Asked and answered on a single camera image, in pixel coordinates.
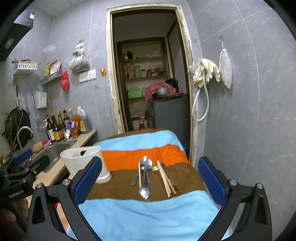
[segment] frying pan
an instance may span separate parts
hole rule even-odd
[[[9,113],[4,124],[5,137],[9,145],[10,145],[11,138],[12,138],[12,144],[14,140],[16,140],[15,137],[17,135],[17,129],[19,125],[20,125],[19,129],[22,128],[23,126],[28,126],[31,128],[31,123],[30,123],[30,118],[28,113],[24,109],[15,108]],[[34,136],[31,135],[31,132],[29,130],[26,130],[26,129],[23,130],[20,133],[20,143],[22,147],[24,147],[28,143],[28,140],[32,139],[33,137]],[[17,145],[15,150],[18,150],[20,147],[17,140],[16,140],[16,144]]]

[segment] stainless steel sink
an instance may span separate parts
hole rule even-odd
[[[48,172],[54,166],[54,164],[56,164],[56,162],[60,160],[61,157],[59,155],[61,154],[61,152],[69,149],[75,143],[76,140],[53,143],[50,146],[44,148],[42,151],[38,152],[35,156],[33,156],[30,160],[30,164],[39,160],[42,156],[48,156],[50,159],[49,166],[43,170],[43,172]]]

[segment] wall hook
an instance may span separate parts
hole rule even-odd
[[[220,35],[219,36],[219,42],[221,42],[222,49],[224,49],[223,41],[224,41],[223,35]]]

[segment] range hood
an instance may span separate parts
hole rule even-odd
[[[33,28],[34,13],[26,9],[14,21],[0,44],[0,61],[5,61],[19,41]]]

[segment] red plastic bag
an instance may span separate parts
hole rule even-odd
[[[70,82],[68,79],[68,72],[64,71],[62,72],[62,81],[61,81],[61,87],[63,91],[68,91],[70,86]]]

